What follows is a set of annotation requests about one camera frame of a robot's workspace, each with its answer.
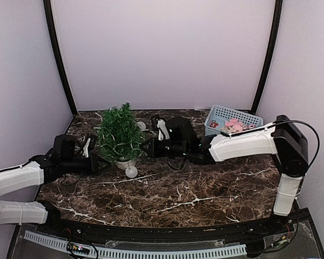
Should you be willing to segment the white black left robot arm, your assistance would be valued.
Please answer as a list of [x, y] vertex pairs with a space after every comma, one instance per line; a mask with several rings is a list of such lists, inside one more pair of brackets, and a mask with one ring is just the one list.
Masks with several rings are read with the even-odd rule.
[[[88, 134], [77, 148], [75, 137], [56, 136], [53, 147], [46, 154], [35, 155], [21, 165], [0, 170], [0, 197], [27, 187], [52, 183], [67, 174], [87, 177], [110, 168], [111, 163], [94, 151], [96, 141], [95, 135]], [[43, 224], [54, 235], [65, 231], [59, 209], [48, 201], [0, 200], [0, 225], [23, 223]]]

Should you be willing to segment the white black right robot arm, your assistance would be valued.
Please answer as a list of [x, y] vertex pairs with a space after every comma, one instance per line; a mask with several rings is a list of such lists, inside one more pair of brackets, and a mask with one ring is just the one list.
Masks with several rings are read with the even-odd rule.
[[152, 123], [162, 136], [150, 138], [140, 145], [149, 158], [183, 158], [195, 165], [212, 165], [228, 159], [270, 154], [281, 175], [273, 207], [273, 216], [265, 221], [265, 230], [276, 234], [286, 224], [298, 190], [314, 159], [308, 157], [308, 140], [297, 128], [299, 121], [285, 115], [274, 122], [238, 133], [220, 133], [198, 138], [191, 122], [174, 117], [158, 125]]

